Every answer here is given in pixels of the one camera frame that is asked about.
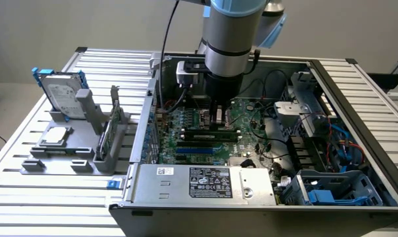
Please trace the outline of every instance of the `gray floor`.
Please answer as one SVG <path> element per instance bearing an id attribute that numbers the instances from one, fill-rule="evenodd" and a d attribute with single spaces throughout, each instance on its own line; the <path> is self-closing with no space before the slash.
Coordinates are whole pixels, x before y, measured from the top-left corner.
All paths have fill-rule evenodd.
<path id="1" fill-rule="evenodd" d="M 0 136 L 8 140 L 42 95 L 36 84 L 0 83 Z"/>

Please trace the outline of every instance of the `white wall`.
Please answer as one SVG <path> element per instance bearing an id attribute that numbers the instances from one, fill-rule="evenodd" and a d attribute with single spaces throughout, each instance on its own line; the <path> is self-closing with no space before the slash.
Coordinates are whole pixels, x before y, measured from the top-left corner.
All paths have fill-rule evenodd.
<path id="1" fill-rule="evenodd" d="M 283 0 L 287 22 L 265 54 L 355 58 L 371 72 L 398 60 L 398 0 Z M 0 81 L 33 82 L 77 46 L 158 50 L 173 0 L 0 0 Z M 202 7 L 182 2 L 168 50 L 193 51 Z"/>

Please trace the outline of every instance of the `power supply label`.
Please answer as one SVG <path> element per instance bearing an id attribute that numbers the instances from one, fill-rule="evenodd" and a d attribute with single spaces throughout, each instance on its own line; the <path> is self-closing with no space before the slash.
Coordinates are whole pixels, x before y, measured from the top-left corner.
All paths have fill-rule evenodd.
<path id="1" fill-rule="evenodd" d="M 191 198 L 231 198 L 227 168 L 190 168 L 189 184 Z"/>

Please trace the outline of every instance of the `metal rail table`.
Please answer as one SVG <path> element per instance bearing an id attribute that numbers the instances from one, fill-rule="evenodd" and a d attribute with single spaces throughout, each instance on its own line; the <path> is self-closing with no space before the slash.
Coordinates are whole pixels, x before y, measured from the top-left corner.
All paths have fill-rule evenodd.
<path id="1" fill-rule="evenodd" d="M 85 72 L 94 102 L 105 112 L 112 109 L 109 88 L 120 86 L 120 103 L 124 111 L 132 113 L 116 173 L 114 176 L 20 174 L 21 163 L 50 120 L 46 113 L 50 105 L 42 96 L 0 151 L 0 236 L 124 236 L 106 208 L 118 201 L 121 190 L 105 187 L 112 177 L 126 173 L 152 76 L 150 55 L 150 52 L 90 48 L 73 54 L 62 71 Z M 318 60 L 398 166 L 398 108 L 382 97 L 358 65 L 342 59 Z M 366 235 L 383 236 L 398 237 L 398 230 L 381 229 Z"/>

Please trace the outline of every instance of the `green circuit board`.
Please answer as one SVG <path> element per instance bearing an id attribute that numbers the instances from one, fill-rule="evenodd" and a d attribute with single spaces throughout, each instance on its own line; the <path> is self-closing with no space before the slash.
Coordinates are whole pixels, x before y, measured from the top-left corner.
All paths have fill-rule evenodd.
<path id="1" fill-rule="evenodd" d="M 182 142 L 182 129 L 209 129 L 209 112 L 198 108 L 178 107 L 170 114 L 161 115 L 158 120 L 160 128 L 160 160 L 162 164 L 205 164 L 223 165 L 230 157 L 257 156 L 255 144 L 263 143 L 250 132 L 251 124 L 255 124 L 253 131 L 266 137 L 265 130 L 259 130 L 261 114 L 255 113 L 257 103 L 234 99 L 226 113 L 227 124 L 218 130 L 239 131 L 237 142 L 213 142 L 210 154 L 180 154 L 177 142 Z M 199 150 L 199 147 L 190 146 L 189 149 Z"/>

